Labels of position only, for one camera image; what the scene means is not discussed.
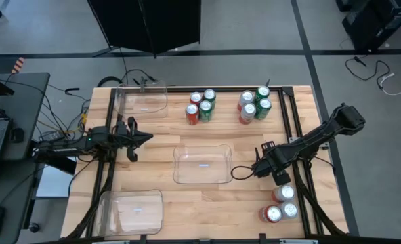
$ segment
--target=can lid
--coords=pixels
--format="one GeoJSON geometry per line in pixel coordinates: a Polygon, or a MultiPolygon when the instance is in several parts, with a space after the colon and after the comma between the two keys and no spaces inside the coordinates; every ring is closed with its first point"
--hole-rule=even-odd
{"type": "Polygon", "coordinates": [[[253,99],[253,94],[249,91],[244,91],[242,93],[242,98],[244,98],[244,100],[250,101],[253,99]]]}
{"type": "Polygon", "coordinates": [[[200,103],[200,109],[201,110],[210,110],[212,107],[211,103],[209,101],[203,101],[200,103]]]}
{"type": "Polygon", "coordinates": [[[271,206],[267,210],[267,217],[271,221],[278,221],[282,218],[282,213],[280,212],[280,209],[276,206],[271,206]]]}
{"type": "Polygon", "coordinates": [[[193,102],[199,102],[202,100],[202,95],[198,92],[193,92],[192,94],[190,94],[190,99],[193,102]]]}
{"type": "Polygon", "coordinates": [[[264,98],[261,100],[259,103],[262,108],[270,108],[271,107],[271,102],[268,100],[268,98],[264,98]]]}
{"type": "Polygon", "coordinates": [[[253,105],[253,104],[246,104],[246,105],[244,106],[244,111],[245,111],[246,113],[249,113],[249,114],[254,113],[254,112],[256,111],[255,105],[253,105]]]}
{"type": "Polygon", "coordinates": [[[259,92],[259,94],[261,94],[263,96],[266,96],[266,95],[268,95],[270,93],[270,89],[268,89],[267,87],[262,86],[262,87],[258,87],[257,88],[257,92],[259,92]]]}
{"type": "Polygon", "coordinates": [[[294,203],[283,203],[283,211],[290,217],[296,216],[297,215],[297,207],[294,205],[294,203]]]}
{"type": "Polygon", "coordinates": [[[294,197],[294,189],[290,186],[283,186],[281,191],[282,195],[288,199],[292,199],[294,197]]]}
{"type": "Polygon", "coordinates": [[[204,97],[208,99],[213,99],[215,97],[215,92],[212,89],[208,89],[204,92],[204,97]]]}
{"type": "Polygon", "coordinates": [[[195,104],[189,104],[186,108],[187,113],[193,115],[198,112],[198,106],[195,104]]]}

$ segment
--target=black desk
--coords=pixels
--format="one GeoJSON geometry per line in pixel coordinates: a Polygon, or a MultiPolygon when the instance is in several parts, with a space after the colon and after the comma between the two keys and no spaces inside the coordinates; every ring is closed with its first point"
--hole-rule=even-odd
{"type": "MultiPolygon", "coordinates": [[[[8,75],[0,75],[0,79],[6,79],[8,75]]],[[[11,76],[10,81],[35,86],[45,92],[48,81],[48,73],[29,73],[11,76]]],[[[3,158],[21,159],[26,155],[30,145],[33,129],[37,122],[43,95],[30,87],[8,83],[8,87],[15,91],[12,96],[0,97],[0,108],[6,110],[8,116],[14,120],[14,127],[24,130],[24,142],[19,144],[7,144],[3,152],[3,158]]],[[[30,159],[0,162],[0,201],[2,198],[27,175],[38,168],[38,165],[30,159]]],[[[35,177],[30,177],[19,186],[6,200],[3,206],[6,208],[3,228],[0,233],[0,243],[15,243],[23,227],[24,217],[31,211],[30,195],[35,182],[35,177]]]]}

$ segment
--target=soda can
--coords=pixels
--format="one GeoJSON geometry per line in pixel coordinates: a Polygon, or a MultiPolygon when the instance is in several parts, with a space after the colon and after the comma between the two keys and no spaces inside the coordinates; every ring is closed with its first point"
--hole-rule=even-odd
{"type": "Polygon", "coordinates": [[[258,102],[263,98],[268,98],[269,95],[270,95],[270,89],[268,89],[268,87],[265,86],[258,87],[255,94],[255,104],[258,104],[258,102]]]}
{"type": "Polygon", "coordinates": [[[240,95],[240,101],[238,101],[238,106],[237,106],[238,111],[241,112],[244,105],[253,103],[253,99],[254,97],[251,91],[243,91],[240,95]]]}
{"type": "Polygon", "coordinates": [[[271,197],[273,201],[277,203],[282,203],[284,201],[290,201],[295,197],[295,191],[292,186],[283,185],[272,191],[271,197]]]}
{"type": "Polygon", "coordinates": [[[271,109],[271,102],[268,98],[263,98],[256,105],[255,119],[265,119],[271,109]]]}
{"type": "Polygon", "coordinates": [[[282,212],[282,219],[293,219],[298,216],[298,209],[294,203],[284,202],[281,203],[279,206],[280,211],[282,212]]]}
{"type": "Polygon", "coordinates": [[[202,101],[199,110],[199,118],[202,122],[208,122],[213,118],[213,105],[209,101],[202,101]]]}
{"type": "Polygon", "coordinates": [[[243,125],[248,125],[252,122],[253,118],[255,117],[256,108],[253,104],[246,104],[244,108],[242,108],[240,113],[240,123],[243,125]]]}
{"type": "Polygon", "coordinates": [[[259,210],[259,217],[267,223],[277,223],[282,219],[282,212],[276,206],[270,205],[259,210]]]}
{"type": "Polygon", "coordinates": [[[195,104],[186,107],[186,119],[189,125],[196,125],[199,122],[199,109],[195,104]]]}
{"type": "Polygon", "coordinates": [[[208,89],[203,93],[203,100],[208,101],[213,106],[213,110],[215,108],[215,92],[212,89],[208,89]]]}
{"type": "Polygon", "coordinates": [[[202,102],[202,95],[198,92],[190,94],[190,103],[199,106],[202,102]]]}

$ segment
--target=transparent plastic bin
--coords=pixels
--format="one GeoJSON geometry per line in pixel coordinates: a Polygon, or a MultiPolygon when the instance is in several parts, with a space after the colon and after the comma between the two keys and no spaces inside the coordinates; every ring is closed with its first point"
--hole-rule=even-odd
{"type": "Polygon", "coordinates": [[[180,184],[222,184],[232,180],[228,145],[178,146],[173,151],[173,180],[180,184]]]}
{"type": "Polygon", "coordinates": [[[156,234],[163,225],[163,196],[159,190],[105,192],[100,197],[95,235],[156,234]]]}
{"type": "Polygon", "coordinates": [[[117,87],[115,111],[124,118],[153,119],[167,116],[167,87],[164,81],[117,87]]]}

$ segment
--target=white cable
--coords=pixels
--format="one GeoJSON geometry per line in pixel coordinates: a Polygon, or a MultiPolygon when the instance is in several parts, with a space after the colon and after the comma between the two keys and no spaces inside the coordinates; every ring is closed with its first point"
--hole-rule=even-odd
{"type": "Polygon", "coordinates": [[[398,92],[398,93],[395,93],[395,94],[391,94],[391,93],[388,93],[388,92],[386,92],[386,91],[384,90],[384,87],[383,87],[384,81],[386,81],[386,80],[389,79],[390,77],[393,77],[394,75],[395,75],[395,73],[392,73],[392,74],[390,74],[390,75],[384,76],[383,79],[381,80],[380,84],[379,84],[380,87],[381,87],[381,90],[382,90],[385,94],[387,94],[387,95],[389,95],[389,96],[397,96],[397,95],[400,95],[400,94],[401,94],[401,91],[398,92]]]}

